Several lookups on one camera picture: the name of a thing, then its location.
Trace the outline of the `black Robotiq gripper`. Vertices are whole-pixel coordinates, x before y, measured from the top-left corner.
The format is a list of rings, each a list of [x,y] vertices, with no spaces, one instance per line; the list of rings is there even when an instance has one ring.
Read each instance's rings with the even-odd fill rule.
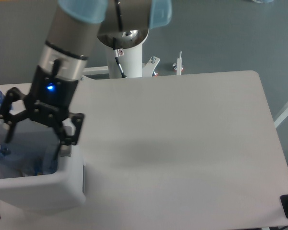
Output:
[[[57,161],[62,146],[77,145],[84,114],[69,112],[73,95],[77,88],[78,80],[65,80],[44,71],[37,66],[29,94],[26,96],[18,88],[10,88],[0,107],[0,119],[8,127],[5,143],[10,143],[16,129],[16,125],[25,119],[52,127],[59,139],[53,160]],[[12,103],[24,101],[25,109],[13,115]],[[68,135],[63,121],[69,118],[75,127],[73,135]]]

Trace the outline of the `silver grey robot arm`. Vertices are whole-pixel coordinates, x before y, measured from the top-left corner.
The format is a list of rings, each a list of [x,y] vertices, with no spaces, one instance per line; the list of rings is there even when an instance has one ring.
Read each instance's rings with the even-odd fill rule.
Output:
[[[26,119],[50,127],[60,146],[76,145],[84,114],[69,111],[72,98],[101,35],[167,25],[169,0],[60,0],[28,94],[10,88],[0,107],[8,128],[1,152],[11,153],[16,125]]]

